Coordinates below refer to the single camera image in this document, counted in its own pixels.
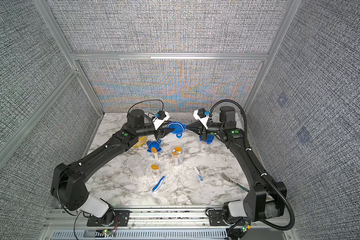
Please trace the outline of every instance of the fork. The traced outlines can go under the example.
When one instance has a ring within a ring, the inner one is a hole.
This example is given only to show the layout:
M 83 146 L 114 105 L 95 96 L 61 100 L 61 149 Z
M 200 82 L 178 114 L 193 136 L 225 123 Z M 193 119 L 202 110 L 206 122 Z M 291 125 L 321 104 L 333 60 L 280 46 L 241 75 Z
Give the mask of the fork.
M 237 182 L 235 182 L 234 180 L 230 179 L 227 175 L 225 175 L 223 172 L 221 172 L 221 176 L 228 182 L 233 182 L 236 186 L 238 186 L 239 188 L 249 192 L 248 189 L 246 189 L 245 187 L 241 186 L 240 184 L 238 184 Z

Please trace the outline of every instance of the white marble surface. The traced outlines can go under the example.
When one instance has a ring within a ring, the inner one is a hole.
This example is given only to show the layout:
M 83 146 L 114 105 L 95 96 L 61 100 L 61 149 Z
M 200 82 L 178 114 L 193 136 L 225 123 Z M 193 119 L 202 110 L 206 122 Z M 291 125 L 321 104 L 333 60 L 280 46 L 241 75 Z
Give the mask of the white marble surface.
M 170 121 L 183 124 L 194 122 L 192 113 L 170 113 Z M 125 113 L 106 113 L 102 119 L 89 152 L 104 144 L 114 132 L 126 122 Z M 170 147 L 180 143 L 184 147 L 184 161 L 174 166 Z M 162 151 L 156 162 L 147 152 L 147 145 L 131 148 L 126 153 L 115 157 L 99 169 L 86 183 L 87 189 L 112 205 L 214 205 L 230 200 L 244 199 L 247 192 L 230 182 L 225 181 L 220 173 L 249 188 L 245 175 L 233 154 L 223 143 L 215 139 L 211 150 L 201 153 L 198 148 L 198 136 L 186 130 L 182 138 L 170 133 L 162 139 Z M 127 167 L 127 158 L 138 154 L 143 158 L 146 173 L 135 177 Z M 162 175 L 167 176 L 164 185 L 156 193 L 152 188 L 158 179 L 154 177 L 150 166 L 157 164 Z M 199 183 L 193 170 L 196 166 L 203 177 Z

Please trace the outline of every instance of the blue plastic lid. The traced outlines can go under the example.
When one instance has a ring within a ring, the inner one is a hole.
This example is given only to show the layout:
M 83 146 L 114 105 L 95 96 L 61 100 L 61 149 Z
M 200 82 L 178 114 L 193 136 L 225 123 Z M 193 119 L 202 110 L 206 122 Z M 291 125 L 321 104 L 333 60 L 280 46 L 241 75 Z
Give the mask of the blue plastic lid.
M 204 140 L 202 140 L 202 137 L 200 136 L 199 141 L 203 141 L 203 142 L 206 142 L 207 144 L 211 144 L 214 138 L 215 138 L 214 135 L 207 135 L 206 141 L 204 141 Z
M 174 128 L 175 130 L 172 133 L 176 134 L 177 138 L 181 138 L 187 126 L 179 122 L 170 122 L 168 123 L 168 128 Z
M 157 141 L 147 141 L 147 146 L 148 146 L 148 152 L 152 152 L 152 148 L 156 148 L 156 150 L 159 152 L 161 151 L 161 139 L 157 140 Z

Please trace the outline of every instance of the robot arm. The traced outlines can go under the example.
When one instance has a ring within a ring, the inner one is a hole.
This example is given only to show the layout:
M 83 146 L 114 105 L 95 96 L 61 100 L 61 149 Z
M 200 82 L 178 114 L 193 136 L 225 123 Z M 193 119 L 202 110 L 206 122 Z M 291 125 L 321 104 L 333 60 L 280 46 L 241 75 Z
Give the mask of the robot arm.
M 55 168 L 51 195 L 71 211 L 83 210 L 98 218 L 97 221 L 103 225 L 112 223 L 113 207 L 89 194 L 85 183 L 107 162 L 134 146 L 140 136 L 154 135 L 160 139 L 173 132 L 173 128 L 164 127 L 168 118 L 169 114 L 164 111 L 159 111 L 152 120 L 144 111 L 132 110 L 127 114 L 127 122 L 106 143 L 78 161 L 69 165 L 61 163 Z
M 213 108 L 222 102 L 236 104 L 245 118 L 241 106 L 232 100 L 221 100 L 216 103 L 210 112 L 204 108 L 196 110 L 195 118 L 198 120 L 187 125 L 187 129 L 207 140 L 207 135 L 214 135 L 223 142 L 238 160 L 250 185 L 250 191 L 242 201 L 226 202 L 223 206 L 224 220 L 229 224 L 249 218 L 252 222 L 262 221 L 279 230 L 289 230 L 294 225 L 293 211 L 286 201 L 287 189 L 283 182 L 276 182 L 273 177 L 264 169 L 256 155 L 252 152 L 247 139 L 247 126 L 245 119 L 245 130 L 236 128 L 235 109 L 230 106 L 220 108 L 220 122 L 212 121 Z M 269 194 L 274 200 L 266 202 L 266 195 Z M 266 219 L 279 217 L 284 214 L 284 206 L 290 214 L 290 223 L 287 226 L 274 225 Z

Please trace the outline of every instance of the textured backdrop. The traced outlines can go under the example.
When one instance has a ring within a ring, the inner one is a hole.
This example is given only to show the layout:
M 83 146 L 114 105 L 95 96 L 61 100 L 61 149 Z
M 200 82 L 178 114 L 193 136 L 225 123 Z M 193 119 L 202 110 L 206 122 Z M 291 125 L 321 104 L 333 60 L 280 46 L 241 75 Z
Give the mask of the textured backdrop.
M 360 239 L 360 1 L 303 1 L 249 119 L 300 238 Z
M 223 98 L 244 104 L 261 66 L 261 61 L 244 60 L 79 62 L 106 112 L 126 112 L 134 103 L 157 98 L 173 112 L 210 108 Z M 140 106 L 148 111 L 161 108 L 160 103 Z
M 289 0 L 47 0 L 73 51 L 268 52 Z
M 97 119 L 74 79 L 0 170 L 0 239 L 37 239 L 58 205 L 50 193 L 53 169 L 81 158 Z
M 0 1 L 0 148 L 70 69 L 31 0 Z

